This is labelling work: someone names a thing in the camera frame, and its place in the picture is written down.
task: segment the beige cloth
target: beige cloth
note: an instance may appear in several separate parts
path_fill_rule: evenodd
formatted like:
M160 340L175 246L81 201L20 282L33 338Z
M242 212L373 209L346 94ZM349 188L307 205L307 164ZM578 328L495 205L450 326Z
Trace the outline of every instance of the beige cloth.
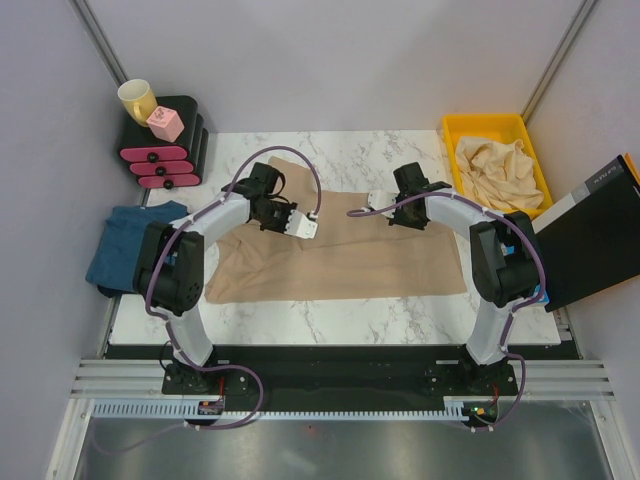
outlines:
M272 157L287 178L282 193L303 212L315 207L310 171ZM382 215L349 218L366 193L322 192L318 232L303 240L249 223L218 241L220 261L207 285L213 303L328 300L466 291L453 233L429 223L420 231L388 226Z
M510 145L479 137L460 137L456 162L464 194L500 210L537 208L544 194L536 189L533 158L522 140Z

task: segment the cream towel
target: cream towel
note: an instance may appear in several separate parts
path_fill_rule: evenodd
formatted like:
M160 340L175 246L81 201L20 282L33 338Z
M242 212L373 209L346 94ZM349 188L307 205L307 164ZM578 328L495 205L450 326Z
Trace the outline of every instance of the cream towel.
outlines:
M460 137L456 162L464 195L499 210L537 208L544 194L536 189L533 158L522 140L510 145L479 137Z

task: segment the pink block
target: pink block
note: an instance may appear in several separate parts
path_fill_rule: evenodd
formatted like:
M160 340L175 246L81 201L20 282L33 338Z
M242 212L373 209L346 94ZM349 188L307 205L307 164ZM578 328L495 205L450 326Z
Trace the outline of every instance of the pink block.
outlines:
M147 125L157 138L167 142L174 142L184 130L178 112L167 107L157 107L147 118Z

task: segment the beige pants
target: beige pants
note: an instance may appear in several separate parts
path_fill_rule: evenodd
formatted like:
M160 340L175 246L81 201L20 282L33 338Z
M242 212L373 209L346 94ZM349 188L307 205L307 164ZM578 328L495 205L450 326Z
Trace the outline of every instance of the beige pants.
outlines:
M285 174L282 195L303 212L315 207L308 169L272 157ZM318 233L312 240L234 229L218 241L220 262L207 285L213 303L265 300L450 295L466 291L453 233L429 223L425 231L388 226L381 215L349 218L366 193L322 192Z

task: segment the mug handle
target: mug handle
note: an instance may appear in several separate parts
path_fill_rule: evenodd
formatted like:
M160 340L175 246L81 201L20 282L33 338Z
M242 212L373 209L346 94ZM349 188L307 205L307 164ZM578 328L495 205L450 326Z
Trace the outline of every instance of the mug handle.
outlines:
M143 117L142 112L140 111L139 103L133 104L133 116L136 117L138 123L144 123L145 125L147 124L147 119Z

